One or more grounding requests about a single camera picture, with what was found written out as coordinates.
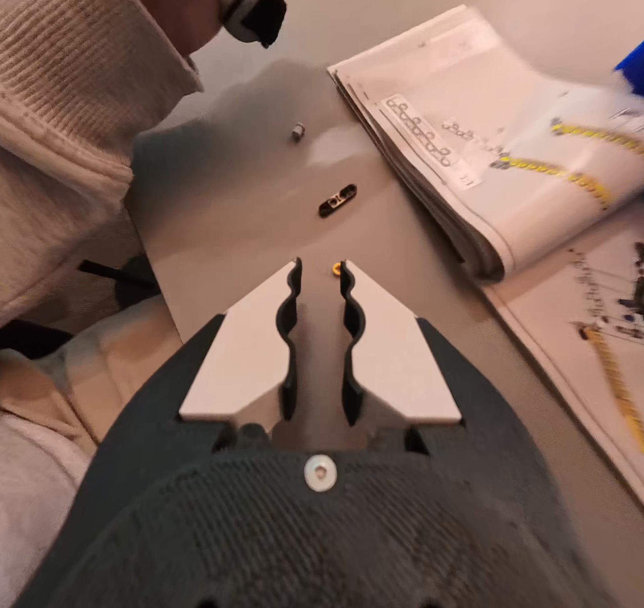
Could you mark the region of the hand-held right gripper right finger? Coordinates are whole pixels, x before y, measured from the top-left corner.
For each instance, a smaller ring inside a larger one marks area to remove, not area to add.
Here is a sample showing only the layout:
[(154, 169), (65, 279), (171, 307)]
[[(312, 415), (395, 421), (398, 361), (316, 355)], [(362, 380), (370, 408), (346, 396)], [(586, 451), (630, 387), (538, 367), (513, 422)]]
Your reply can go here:
[(421, 319), (350, 260), (340, 267), (342, 407), (351, 427), (422, 427), (462, 421), (421, 330)]

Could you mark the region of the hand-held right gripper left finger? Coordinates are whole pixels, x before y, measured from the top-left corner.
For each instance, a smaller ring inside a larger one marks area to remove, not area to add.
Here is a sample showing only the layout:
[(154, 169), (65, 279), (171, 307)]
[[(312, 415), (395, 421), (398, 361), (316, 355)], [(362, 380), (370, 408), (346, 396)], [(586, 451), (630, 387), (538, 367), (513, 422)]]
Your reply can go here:
[(294, 343), (302, 260), (295, 258), (237, 301), (179, 409), (183, 421), (277, 425), (297, 400)]

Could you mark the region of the black lego beam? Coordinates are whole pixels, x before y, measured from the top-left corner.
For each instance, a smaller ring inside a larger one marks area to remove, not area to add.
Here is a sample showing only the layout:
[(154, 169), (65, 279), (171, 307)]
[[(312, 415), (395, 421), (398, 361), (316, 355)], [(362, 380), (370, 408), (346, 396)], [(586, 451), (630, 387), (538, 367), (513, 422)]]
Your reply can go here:
[(349, 184), (342, 188), (339, 192), (326, 199), (318, 207), (318, 216), (320, 218), (327, 218), (338, 209), (349, 203), (356, 197), (358, 187), (355, 184)]

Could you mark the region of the person's left forearm beige sleeve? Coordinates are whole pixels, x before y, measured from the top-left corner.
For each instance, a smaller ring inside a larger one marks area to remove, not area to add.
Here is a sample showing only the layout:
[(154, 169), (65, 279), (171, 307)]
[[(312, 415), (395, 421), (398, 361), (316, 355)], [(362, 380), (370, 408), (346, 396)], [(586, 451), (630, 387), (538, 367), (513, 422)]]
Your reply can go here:
[(1, 324), (118, 214), (136, 137), (202, 84), (140, 0), (1, 0)]

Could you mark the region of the black chair part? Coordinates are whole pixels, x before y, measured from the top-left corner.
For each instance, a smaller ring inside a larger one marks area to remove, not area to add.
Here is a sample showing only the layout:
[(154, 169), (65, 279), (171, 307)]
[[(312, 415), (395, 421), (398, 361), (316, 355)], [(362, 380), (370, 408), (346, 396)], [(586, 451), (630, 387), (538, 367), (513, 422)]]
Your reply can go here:
[(77, 269), (114, 284), (119, 311), (161, 294), (156, 276), (145, 253), (130, 258), (121, 268), (113, 268), (90, 260), (81, 262)]

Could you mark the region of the crane picture instruction booklet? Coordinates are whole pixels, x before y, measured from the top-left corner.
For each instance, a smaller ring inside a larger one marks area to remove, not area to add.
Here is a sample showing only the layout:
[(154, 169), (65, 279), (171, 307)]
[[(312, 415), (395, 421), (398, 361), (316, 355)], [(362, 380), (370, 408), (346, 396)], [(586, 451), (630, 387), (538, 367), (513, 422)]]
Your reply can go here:
[(484, 293), (643, 501), (643, 201)]

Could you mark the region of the person's lap clothing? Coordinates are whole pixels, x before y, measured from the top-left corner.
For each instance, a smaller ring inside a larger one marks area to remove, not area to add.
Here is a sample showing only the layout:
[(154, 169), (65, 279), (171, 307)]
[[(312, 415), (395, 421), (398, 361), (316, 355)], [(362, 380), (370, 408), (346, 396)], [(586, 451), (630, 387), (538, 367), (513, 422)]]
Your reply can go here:
[(1, 606), (49, 552), (98, 446), (181, 347), (162, 296), (95, 323), (52, 355), (1, 351)]

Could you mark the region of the open thick instruction booklet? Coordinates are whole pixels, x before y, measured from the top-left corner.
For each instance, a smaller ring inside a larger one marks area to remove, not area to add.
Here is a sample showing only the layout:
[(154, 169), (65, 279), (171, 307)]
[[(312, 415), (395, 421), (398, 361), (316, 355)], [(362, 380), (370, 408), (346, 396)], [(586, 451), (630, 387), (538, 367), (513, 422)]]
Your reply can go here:
[(461, 5), (327, 69), (466, 271), (499, 283), (643, 192), (643, 98), (538, 72)]

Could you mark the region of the large blue plastic bin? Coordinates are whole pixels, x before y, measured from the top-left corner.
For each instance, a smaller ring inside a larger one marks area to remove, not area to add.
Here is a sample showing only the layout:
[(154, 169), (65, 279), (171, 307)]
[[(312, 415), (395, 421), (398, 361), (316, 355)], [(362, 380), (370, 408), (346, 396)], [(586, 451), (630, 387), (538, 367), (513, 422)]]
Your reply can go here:
[(631, 90), (631, 93), (643, 97), (643, 48), (641, 42), (614, 68)]

